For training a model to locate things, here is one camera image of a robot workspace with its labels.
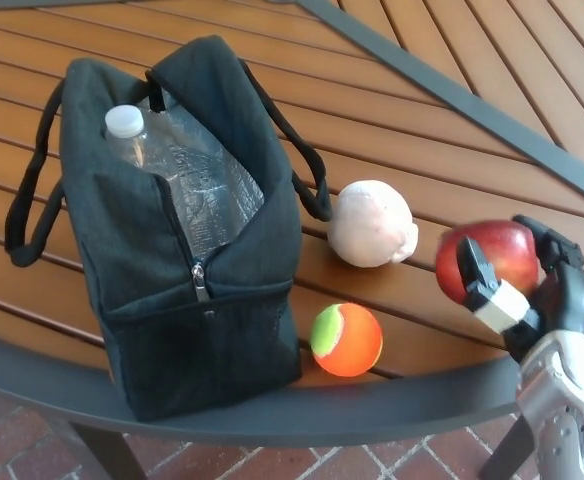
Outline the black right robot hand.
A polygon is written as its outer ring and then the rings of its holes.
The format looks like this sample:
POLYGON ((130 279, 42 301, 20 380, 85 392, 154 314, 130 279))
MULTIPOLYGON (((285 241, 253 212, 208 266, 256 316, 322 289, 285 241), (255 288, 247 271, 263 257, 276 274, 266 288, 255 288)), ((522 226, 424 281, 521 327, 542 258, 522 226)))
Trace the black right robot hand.
POLYGON ((543 223, 515 215, 531 231, 536 257, 546 273, 530 297, 497 277, 479 243, 464 235, 456 261, 465 289, 462 305, 503 337, 507 351, 522 363, 548 334, 584 335, 584 257, 580 246, 543 223))

